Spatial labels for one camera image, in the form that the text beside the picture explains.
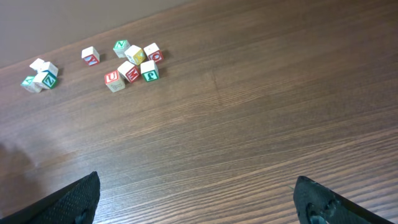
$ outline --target wooden block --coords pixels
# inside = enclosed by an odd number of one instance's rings
[[[113,51],[119,58],[125,58],[126,55],[124,52],[130,47],[130,44],[127,40],[118,40],[113,46]]]
[[[88,47],[82,50],[81,57],[89,66],[96,65],[100,62],[100,55],[94,47]]]
[[[129,83],[134,82],[140,75],[137,66],[130,62],[124,62],[119,66],[118,71]]]
[[[135,45],[129,47],[124,54],[126,54],[126,57],[134,65],[140,65],[145,60],[144,51]]]
[[[153,60],[156,63],[164,59],[162,52],[155,43],[148,47],[144,47],[144,52],[149,60]]]
[[[39,72],[40,67],[42,66],[43,63],[44,63],[44,60],[38,58],[31,65],[29,65],[29,67],[32,68],[33,70],[35,70],[36,72]]]
[[[34,78],[35,77],[33,76],[26,77],[25,80],[21,83],[21,86],[31,93],[40,93],[40,91],[42,91],[42,88],[33,82]]]
[[[159,79],[159,71],[153,60],[141,64],[141,74],[146,82],[152,82]]]
[[[119,72],[113,71],[105,75],[105,85],[114,93],[124,89],[126,86]]]
[[[39,72],[50,72],[53,76],[57,77],[58,68],[53,65],[51,62],[44,62],[40,67]]]
[[[41,88],[50,90],[55,87],[58,80],[50,72],[39,72],[33,79],[33,82]]]

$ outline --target white block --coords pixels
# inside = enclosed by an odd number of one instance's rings
[[[118,71],[129,83],[134,82],[140,75],[138,67],[130,62],[124,62],[119,66]]]
[[[88,47],[81,51],[81,58],[87,65],[92,66],[100,62],[100,55],[94,47]]]
[[[113,93],[122,90],[126,87],[124,84],[124,80],[122,79],[117,70],[105,75],[105,85]]]
[[[58,68],[51,62],[44,62],[39,70],[39,72],[50,72],[55,77],[58,75]]]
[[[153,60],[141,64],[141,74],[154,70],[158,73],[156,63]]]
[[[129,47],[124,52],[124,54],[126,54],[126,57],[134,65],[140,65],[146,58],[144,51],[140,47],[137,47],[135,45],[132,45],[131,47]]]
[[[43,63],[44,60],[38,58],[31,65],[29,65],[29,67],[38,72]]]
[[[151,82],[159,79],[159,71],[156,63],[153,60],[141,64],[141,75],[146,82]]]
[[[130,47],[130,44],[127,40],[118,40],[113,46],[113,51],[119,58],[125,58],[126,54],[124,52]]]
[[[57,78],[50,72],[39,72],[33,82],[41,88],[50,90],[57,84]]]
[[[148,47],[144,47],[144,52],[148,56],[148,59],[155,61],[155,63],[164,59],[162,52],[155,43]]]
[[[33,82],[34,78],[35,77],[33,76],[26,77],[25,80],[21,83],[21,86],[31,93],[40,93],[40,91],[42,91],[42,88]]]
[[[151,54],[155,53],[158,50],[160,50],[160,49],[156,45],[156,43],[153,43],[148,47],[144,47],[144,52],[145,52],[145,54],[147,54],[147,56],[150,56]]]

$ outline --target wall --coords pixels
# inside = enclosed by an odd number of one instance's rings
[[[190,0],[1,0],[0,68]]]

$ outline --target yellow block face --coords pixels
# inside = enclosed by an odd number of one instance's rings
[[[145,60],[145,54],[144,51],[141,49],[139,50],[134,56],[133,56],[134,61],[136,62],[136,65],[141,64]]]

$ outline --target wooden floor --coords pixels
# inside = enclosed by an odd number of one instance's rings
[[[397,27],[396,0],[202,0],[40,55],[53,90],[2,68],[0,211],[97,170],[95,223],[298,223],[306,175],[398,222]],[[160,80],[111,93],[119,39]]]

